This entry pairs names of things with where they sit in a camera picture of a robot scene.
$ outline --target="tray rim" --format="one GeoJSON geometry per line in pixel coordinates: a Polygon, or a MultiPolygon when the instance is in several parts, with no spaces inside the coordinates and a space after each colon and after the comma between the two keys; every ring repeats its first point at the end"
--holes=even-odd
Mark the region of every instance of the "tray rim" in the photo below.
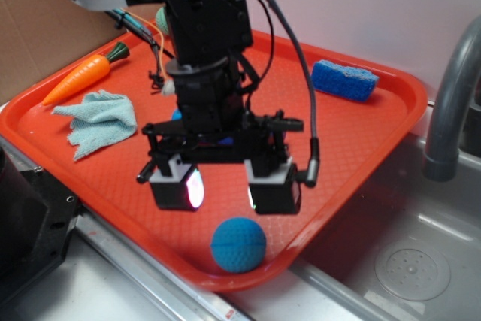
{"type": "MultiPolygon", "coordinates": [[[[254,31],[253,34],[255,39],[253,47],[257,50],[268,49],[270,35],[257,31],[254,31]]],[[[35,84],[31,88],[21,92],[5,106],[2,112],[0,112],[0,135],[10,141],[19,150],[24,152],[34,162],[37,162],[48,169],[51,173],[55,174],[56,177],[65,183],[65,185],[72,189],[78,189],[79,187],[82,188],[83,184],[75,180],[75,177],[69,177],[67,170],[59,165],[54,159],[51,159],[44,154],[38,155],[35,152],[35,146],[30,144],[24,137],[16,132],[15,122],[13,120],[19,119],[20,117],[18,116],[25,114],[29,109],[41,102],[43,95],[50,91],[50,88],[53,87],[52,84],[49,84],[49,80],[51,78],[58,77],[61,74],[66,74],[88,56],[95,53],[103,53],[109,50],[118,41],[124,41],[128,45],[132,46],[135,46],[141,42],[135,38],[134,35],[129,33],[121,35],[120,37],[105,44],[103,47],[93,50],[90,54],[85,55],[83,58],[78,59],[72,64],[52,74],[48,78],[35,84]]],[[[319,57],[314,56],[314,54],[321,52],[328,58],[336,59],[336,62],[341,65],[365,68],[374,72],[375,74],[383,74],[387,77],[395,77],[396,79],[401,80],[399,82],[385,82],[382,81],[383,77],[381,77],[381,80],[377,85],[379,88],[393,92],[403,100],[407,108],[407,116],[398,125],[396,130],[386,139],[384,139],[381,145],[374,152],[372,152],[368,160],[364,162],[356,172],[354,172],[349,181],[346,182],[356,182],[357,184],[361,185],[372,174],[372,172],[374,172],[377,166],[402,141],[404,136],[407,135],[411,128],[416,124],[417,120],[420,119],[424,114],[428,105],[428,97],[425,88],[414,76],[406,72],[353,56],[326,50],[320,47],[314,47],[308,44],[302,44],[301,46],[308,59],[308,63],[311,63],[313,59],[319,60],[319,57]],[[401,97],[399,94],[402,92],[408,92],[410,97],[401,97]]],[[[277,52],[283,52],[284,57],[296,56],[289,40],[285,38],[276,37],[276,49],[277,52]]],[[[143,241],[142,248],[144,248],[148,253],[150,253],[149,250],[158,250],[161,248],[163,256],[162,260],[158,261],[163,263],[163,261],[168,259],[168,262],[166,262],[165,265],[183,279],[213,292],[232,292],[257,286],[260,283],[264,283],[275,278],[278,274],[285,271],[292,264],[298,254],[305,248],[305,245],[315,237],[322,227],[334,216],[337,210],[343,207],[353,192],[355,191],[347,189],[346,187],[341,187],[335,194],[333,194],[325,206],[313,216],[311,222],[307,225],[304,225],[300,232],[287,244],[281,253],[279,253],[269,263],[263,264],[261,267],[246,274],[207,274],[198,270],[194,265],[192,265],[190,262],[187,262],[167,245],[159,245],[158,240],[149,235],[147,232],[138,229],[135,223],[133,223],[128,217],[123,216],[122,213],[119,213],[117,216],[121,216],[121,218],[123,218],[123,221],[121,222],[123,226],[130,226],[128,235],[112,222],[112,217],[108,216],[108,212],[101,212],[102,210],[99,212],[99,209],[95,209],[94,212],[107,220],[112,226],[119,229],[120,232],[131,238],[133,241],[141,239],[143,241]]],[[[95,192],[85,189],[84,187],[83,197],[95,197],[95,195],[95,192]]]]}

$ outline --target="red tray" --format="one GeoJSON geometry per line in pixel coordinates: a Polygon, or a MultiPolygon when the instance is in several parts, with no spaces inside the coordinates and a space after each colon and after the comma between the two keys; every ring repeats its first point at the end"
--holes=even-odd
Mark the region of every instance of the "red tray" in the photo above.
{"type": "MultiPolygon", "coordinates": [[[[155,62],[146,44],[132,35],[124,41],[131,56],[113,64],[112,72],[86,92],[104,89],[127,95],[135,108],[139,128],[148,122],[169,120],[175,97],[152,95],[147,72],[155,62]]],[[[106,53],[115,41],[93,53],[106,53]]],[[[310,66],[320,59],[366,68],[380,76],[365,103],[316,93],[321,139],[321,170],[315,189],[303,188],[301,212],[288,216],[258,216],[250,207],[243,165],[201,165],[205,200],[195,213],[163,211],[156,207],[150,187],[136,182],[148,161],[147,137],[140,131],[129,139],[73,161],[67,142],[68,117],[54,116],[41,106],[44,96],[78,62],[26,90],[0,113],[0,133],[39,165],[76,192],[82,202],[131,238],[183,279],[215,292],[259,285],[285,270],[310,240],[343,206],[371,172],[423,115],[427,98],[412,76],[391,68],[311,46],[303,46],[310,66]],[[255,270],[230,274],[210,254],[216,227],[231,217],[249,217],[264,229],[266,257],[255,270]]],[[[259,70],[268,59],[269,37],[255,33],[246,53],[259,70]]],[[[83,94],[64,104],[78,104],[83,94]]],[[[304,120],[303,133],[289,133],[295,162],[305,168],[309,156],[309,98],[291,44],[278,38],[271,72],[253,96],[258,115],[282,108],[286,117],[304,120]]]]}

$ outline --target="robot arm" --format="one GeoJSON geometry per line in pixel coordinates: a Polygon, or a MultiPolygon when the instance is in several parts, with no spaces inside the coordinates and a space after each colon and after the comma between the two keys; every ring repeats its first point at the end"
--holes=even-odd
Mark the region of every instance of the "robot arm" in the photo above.
{"type": "MultiPolygon", "coordinates": [[[[139,182],[150,182],[161,209],[197,209],[183,198],[198,163],[243,162],[257,213],[299,212],[299,184],[315,186],[319,172],[312,84],[308,81],[313,109],[312,156],[308,169],[298,171],[284,144],[283,133],[302,131],[302,121],[286,119],[282,111],[257,117],[250,110],[250,96],[262,78],[243,55],[253,43],[245,0],[73,1],[97,11],[165,3],[175,52],[175,59],[166,65],[166,70],[174,81],[182,119],[144,127],[151,160],[138,176],[139,182]],[[246,86],[244,73],[251,80],[246,86]]],[[[267,1],[295,40],[274,0],[267,1]]],[[[309,80],[304,55],[297,41],[294,45],[309,80]]]]}

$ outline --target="sink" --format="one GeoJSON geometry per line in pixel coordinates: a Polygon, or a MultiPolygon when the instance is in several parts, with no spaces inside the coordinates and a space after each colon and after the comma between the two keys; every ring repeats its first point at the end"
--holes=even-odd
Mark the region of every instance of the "sink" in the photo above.
{"type": "Polygon", "coordinates": [[[461,153],[456,178],[436,183],[423,147],[407,136],[302,259],[396,319],[479,319],[481,161],[461,153]]]}

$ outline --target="green ball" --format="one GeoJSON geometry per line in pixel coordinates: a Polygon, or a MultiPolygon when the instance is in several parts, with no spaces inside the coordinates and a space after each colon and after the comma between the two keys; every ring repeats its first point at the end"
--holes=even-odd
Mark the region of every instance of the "green ball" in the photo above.
{"type": "Polygon", "coordinates": [[[156,25],[163,35],[168,35],[167,18],[165,17],[165,8],[162,7],[156,14],[156,25]]]}

